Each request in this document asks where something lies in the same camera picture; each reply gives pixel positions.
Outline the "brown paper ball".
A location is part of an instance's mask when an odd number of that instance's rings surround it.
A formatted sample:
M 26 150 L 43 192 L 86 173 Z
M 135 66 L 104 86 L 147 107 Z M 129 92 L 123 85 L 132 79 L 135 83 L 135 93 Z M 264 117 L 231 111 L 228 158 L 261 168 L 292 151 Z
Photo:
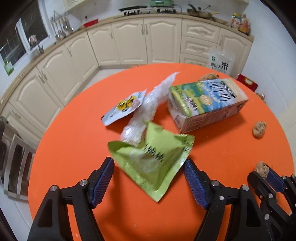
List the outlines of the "brown paper ball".
M 265 134 L 266 127 L 267 125 L 264 121 L 258 121 L 252 128 L 252 135 L 257 139 L 262 138 Z
M 255 172 L 263 179 L 266 179 L 269 174 L 269 166 L 263 161 L 260 161 L 255 166 Z
M 214 80 L 214 79 L 218 79 L 219 78 L 219 75 L 218 74 L 215 74 L 215 73 L 209 73 L 209 74 L 206 74 L 204 76 L 202 76 L 199 81 L 205 81 L 205 80 Z

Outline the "green snack wrapper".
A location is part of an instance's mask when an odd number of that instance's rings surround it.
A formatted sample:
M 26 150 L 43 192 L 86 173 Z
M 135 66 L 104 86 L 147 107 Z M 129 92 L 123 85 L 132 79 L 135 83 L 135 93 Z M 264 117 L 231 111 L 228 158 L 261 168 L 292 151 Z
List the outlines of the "green snack wrapper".
M 158 202 L 189 157 L 194 141 L 193 135 L 175 134 L 150 121 L 138 146 L 112 141 L 108 150 L 120 168 Z

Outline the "milk carton box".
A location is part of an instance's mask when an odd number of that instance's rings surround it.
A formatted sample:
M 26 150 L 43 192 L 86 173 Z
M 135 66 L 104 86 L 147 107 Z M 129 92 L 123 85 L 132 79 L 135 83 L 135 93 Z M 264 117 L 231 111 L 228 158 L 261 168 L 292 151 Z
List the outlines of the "milk carton box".
M 170 87 L 168 110 L 180 133 L 189 133 L 238 114 L 247 95 L 230 78 Z

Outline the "clear bubble wrap piece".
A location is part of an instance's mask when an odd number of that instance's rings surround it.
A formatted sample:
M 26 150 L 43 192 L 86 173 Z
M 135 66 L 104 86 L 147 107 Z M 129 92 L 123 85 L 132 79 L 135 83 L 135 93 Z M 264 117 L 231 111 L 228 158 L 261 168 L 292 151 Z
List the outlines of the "clear bubble wrap piece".
M 174 72 L 155 86 L 143 100 L 142 105 L 134 112 L 128 124 L 123 128 L 120 141 L 138 146 L 142 141 L 147 124 L 154 119 L 159 105 L 168 100 L 169 89 L 179 72 Z

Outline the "lower kitchen cabinets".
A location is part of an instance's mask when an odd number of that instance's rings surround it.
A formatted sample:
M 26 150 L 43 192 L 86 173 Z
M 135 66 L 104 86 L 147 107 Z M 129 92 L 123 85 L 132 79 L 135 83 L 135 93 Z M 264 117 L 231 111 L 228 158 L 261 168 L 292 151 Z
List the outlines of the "lower kitchen cabinets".
M 220 23 L 177 14 L 108 18 L 83 28 L 39 56 L 1 98 L 1 116 L 37 146 L 54 118 L 100 69 L 154 63 L 208 65 L 211 49 L 235 54 L 242 72 L 253 36 Z

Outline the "metal shelf rack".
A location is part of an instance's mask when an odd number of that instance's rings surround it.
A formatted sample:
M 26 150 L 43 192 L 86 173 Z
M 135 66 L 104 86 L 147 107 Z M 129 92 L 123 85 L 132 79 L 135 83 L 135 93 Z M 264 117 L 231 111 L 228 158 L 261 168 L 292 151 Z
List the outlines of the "metal shelf rack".
M 29 180 L 36 149 L 26 143 L 16 129 L 1 124 L 1 183 L 4 193 L 28 201 Z

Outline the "cardboard box with groceries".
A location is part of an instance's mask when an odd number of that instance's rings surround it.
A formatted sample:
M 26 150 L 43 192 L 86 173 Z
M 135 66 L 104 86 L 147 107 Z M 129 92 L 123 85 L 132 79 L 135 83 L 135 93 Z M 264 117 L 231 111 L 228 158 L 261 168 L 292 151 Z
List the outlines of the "cardboard box with groceries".
M 256 95 L 265 103 L 265 95 L 263 93 L 256 93 Z

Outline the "rice bag white green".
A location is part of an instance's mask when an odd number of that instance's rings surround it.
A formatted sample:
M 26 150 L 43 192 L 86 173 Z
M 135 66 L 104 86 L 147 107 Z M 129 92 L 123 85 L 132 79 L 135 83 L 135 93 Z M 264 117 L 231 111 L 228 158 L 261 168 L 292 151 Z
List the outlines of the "rice bag white green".
M 208 67 L 212 70 L 230 75 L 235 62 L 235 54 L 217 49 L 209 50 Z

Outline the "green bottle on sill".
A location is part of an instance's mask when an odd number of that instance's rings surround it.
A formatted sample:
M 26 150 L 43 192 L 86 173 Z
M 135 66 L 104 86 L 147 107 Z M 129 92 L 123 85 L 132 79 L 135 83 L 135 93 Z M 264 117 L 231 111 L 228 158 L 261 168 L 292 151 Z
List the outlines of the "green bottle on sill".
M 6 71 L 8 76 L 10 76 L 14 71 L 14 66 L 11 63 L 11 61 L 5 61 L 4 62 L 4 68 L 5 68 L 5 71 Z

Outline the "condiment bottles group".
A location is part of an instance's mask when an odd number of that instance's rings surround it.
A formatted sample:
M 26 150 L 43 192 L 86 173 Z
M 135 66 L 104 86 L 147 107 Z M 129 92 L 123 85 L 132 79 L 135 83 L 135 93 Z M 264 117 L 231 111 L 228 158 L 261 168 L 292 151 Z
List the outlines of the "condiment bottles group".
M 234 28 L 246 35 L 250 34 L 250 22 L 245 14 L 234 13 L 231 19 L 231 28 Z

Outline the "faucet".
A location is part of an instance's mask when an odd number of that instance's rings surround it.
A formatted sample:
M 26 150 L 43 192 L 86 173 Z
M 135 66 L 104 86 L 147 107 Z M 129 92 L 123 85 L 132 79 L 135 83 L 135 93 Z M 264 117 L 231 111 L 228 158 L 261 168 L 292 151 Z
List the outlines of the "faucet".
M 38 41 L 36 35 L 31 35 L 28 39 L 29 41 L 29 44 L 30 44 L 30 50 L 33 51 L 33 49 L 35 47 L 38 48 L 40 54 L 43 54 L 44 53 L 44 49 L 43 49 L 43 46 L 40 46 L 40 42 Z

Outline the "wok pan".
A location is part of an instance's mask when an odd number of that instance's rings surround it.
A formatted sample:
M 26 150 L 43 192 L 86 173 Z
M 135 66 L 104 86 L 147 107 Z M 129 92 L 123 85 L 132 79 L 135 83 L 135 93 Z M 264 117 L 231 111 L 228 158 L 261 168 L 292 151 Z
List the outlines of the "wok pan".
M 190 16 L 195 16 L 198 18 L 203 18 L 203 19 L 211 19 L 213 18 L 214 15 L 218 15 L 219 12 L 215 11 L 215 12 L 210 12 L 207 11 L 208 8 L 211 7 L 211 5 L 208 5 L 206 8 L 202 9 L 201 7 L 195 8 L 192 4 L 188 4 L 188 6 L 190 7 L 189 9 L 187 9 L 187 13 Z

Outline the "window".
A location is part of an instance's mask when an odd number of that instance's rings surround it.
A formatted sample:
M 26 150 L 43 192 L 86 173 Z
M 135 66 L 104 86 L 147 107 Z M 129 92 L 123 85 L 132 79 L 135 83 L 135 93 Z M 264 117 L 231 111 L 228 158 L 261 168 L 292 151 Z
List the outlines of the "window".
M 36 48 L 30 43 L 35 36 L 41 46 L 51 37 L 47 27 L 47 14 L 44 1 L 29 1 L 20 14 L 1 34 L 1 60 L 4 65 L 18 65 Z

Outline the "hanging utensil rack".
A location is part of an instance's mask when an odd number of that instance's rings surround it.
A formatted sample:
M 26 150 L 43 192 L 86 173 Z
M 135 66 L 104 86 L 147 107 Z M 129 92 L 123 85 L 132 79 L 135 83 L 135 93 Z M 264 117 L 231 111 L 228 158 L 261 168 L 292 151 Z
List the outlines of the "hanging utensil rack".
M 57 11 L 53 11 L 50 23 L 54 30 L 56 41 L 61 41 L 74 33 L 67 13 L 59 14 Z

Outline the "red basin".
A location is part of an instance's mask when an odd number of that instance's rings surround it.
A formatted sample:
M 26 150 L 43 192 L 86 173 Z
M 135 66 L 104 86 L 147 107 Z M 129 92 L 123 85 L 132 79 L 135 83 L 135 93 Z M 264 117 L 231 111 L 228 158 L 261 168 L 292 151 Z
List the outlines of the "red basin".
M 83 23 L 83 26 L 85 28 L 88 28 L 90 26 L 96 25 L 99 22 L 99 19 L 95 19 L 95 20 L 91 20 L 91 21 L 87 21 L 86 23 Z

